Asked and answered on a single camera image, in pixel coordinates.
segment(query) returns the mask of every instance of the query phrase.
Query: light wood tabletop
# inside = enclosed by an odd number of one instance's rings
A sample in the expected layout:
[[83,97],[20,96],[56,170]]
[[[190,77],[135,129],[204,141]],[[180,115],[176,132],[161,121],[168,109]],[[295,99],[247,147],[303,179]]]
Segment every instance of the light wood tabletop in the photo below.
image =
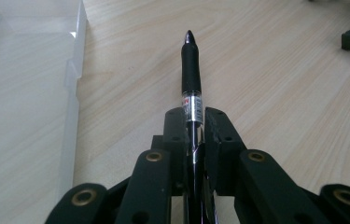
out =
[[[203,105],[300,186],[350,186],[350,0],[84,0],[87,25],[74,185],[131,175],[165,112],[181,106],[180,50],[200,51]],[[172,223],[182,223],[173,199]],[[237,223],[217,197],[220,223]]]

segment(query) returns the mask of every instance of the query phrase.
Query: pen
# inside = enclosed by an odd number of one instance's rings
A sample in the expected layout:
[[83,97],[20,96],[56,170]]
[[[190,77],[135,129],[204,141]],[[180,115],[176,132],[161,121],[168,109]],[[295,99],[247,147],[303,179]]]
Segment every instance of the pen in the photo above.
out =
[[189,138],[184,192],[184,222],[210,223],[204,198],[203,105],[199,69],[199,51],[188,31],[181,50],[182,94],[186,129]]

